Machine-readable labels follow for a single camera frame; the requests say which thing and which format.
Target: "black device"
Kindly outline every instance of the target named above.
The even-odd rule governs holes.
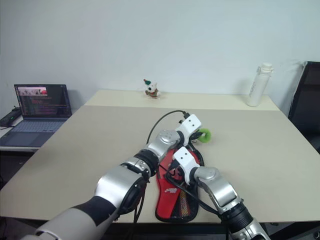
[[[23,121],[0,138],[0,146],[41,147],[72,115],[65,84],[15,84]]]
[[[12,123],[21,115],[20,107],[15,107],[7,115],[0,119],[0,127],[11,127]]]

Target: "green toy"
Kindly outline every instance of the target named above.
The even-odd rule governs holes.
[[[207,128],[201,128],[199,129],[200,133],[203,133],[200,137],[198,137],[198,140],[202,143],[208,143],[211,139],[211,132]]]

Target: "table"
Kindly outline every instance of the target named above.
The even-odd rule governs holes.
[[[49,220],[90,199],[99,178],[143,148],[154,122],[172,109],[194,113],[213,132],[198,144],[205,165],[220,169],[260,222],[319,221],[320,155],[268,96],[100,90],[31,157],[0,192],[0,215]],[[178,113],[155,129],[174,129]],[[146,189],[140,223],[158,223],[156,179]],[[207,195],[200,197],[209,203]],[[133,214],[118,222],[131,223]],[[201,208],[193,223],[219,223]]]

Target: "laptop keyboard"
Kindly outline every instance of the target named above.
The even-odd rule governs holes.
[[[54,133],[56,132],[64,121],[22,121],[15,126],[12,132],[23,133]]]

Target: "wire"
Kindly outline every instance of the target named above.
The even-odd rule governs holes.
[[[191,143],[191,141],[189,141],[188,143],[188,148],[191,148],[191,150],[194,152],[194,154],[197,156],[197,158],[199,159],[199,165],[200,166],[204,166],[205,165],[205,161],[204,158],[202,157],[201,153],[198,151],[198,149],[196,149],[196,147]]]
[[[1,128],[0,131],[1,131],[1,130],[4,130],[4,129],[12,128],[12,127],[13,127],[13,126],[6,126],[6,127],[4,127],[4,128]]]
[[[5,239],[5,234],[6,234],[6,229],[7,229],[7,219],[4,217],[4,229],[3,229],[3,234],[1,239]]]
[[[161,164],[159,164],[159,167],[161,167],[163,170],[168,171],[168,169],[166,169],[164,166],[162,166]]]
[[[154,131],[154,129],[156,128],[156,126],[158,125],[158,123],[164,119],[166,116],[170,115],[170,114],[173,114],[173,113],[183,113],[183,117],[184,118],[187,118],[189,116],[189,114],[183,110],[174,110],[174,111],[170,111],[170,112],[167,112],[165,115],[163,115],[162,117],[159,118],[158,121],[156,121],[156,123],[153,125],[153,127],[151,128],[150,132],[149,132],[149,135],[146,139],[146,144],[149,143],[150,141],[150,137],[151,137],[151,134],[152,132]],[[143,205],[144,205],[144,201],[145,201],[145,194],[146,194],[146,190],[144,190],[143,194],[142,194],[142,197],[141,197],[141,201],[140,201],[140,206],[139,206],[139,209],[138,209],[138,206],[135,207],[134,209],[134,216],[133,216],[133,225],[132,225],[132,228],[130,229],[130,231],[126,234],[126,236],[124,237],[124,239],[132,239],[133,237],[133,234],[134,234],[134,228],[135,228],[135,225],[137,224],[138,222],[138,219],[140,217],[140,214],[141,214],[141,211],[142,211],[142,208],[143,208]]]
[[[164,175],[164,178],[170,182],[172,185],[176,186],[177,188],[181,189],[182,191],[186,192],[187,194],[189,194],[191,197],[193,197],[198,203],[199,205],[206,211],[213,213],[215,215],[219,216],[219,213],[217,210],[213,209],[212,207],[210,207],[209,205],[207,205],[206,203],[204,203],[203,201],[201,201],[198,196],[194,195],[193,193],[191,193],[190,191],[188,191],[187,189],[185,189],[184,187],[182,187],[181,185],[177,184],[169,175],[170,169],[167,170],[166,174]]]
[[[179,112],[180,112],[180,113],[183,113],[183,115],[186,114],[186,112],[183,111],[183,110],[174,110],[174,111],[170,111],[170,112],[166,113],[165,115],[163,115],[162,117],[160,117],[159,120],[156,121],[156,123],[155,123],[155,124],[153,125],[153,127],[151,128],[150,133],[149,133],[149,135],[148,135],[148,138],[146,139],[146,144],[149,143],[149,140],[150,140],[150,137],[151,137],[152,132],[154,131],[155,127],[158,125],[158,123],[159,123],[162,119],[164,119],[166,116],[168,116],[168,115],[170,115],[170,114],[179,113]]]

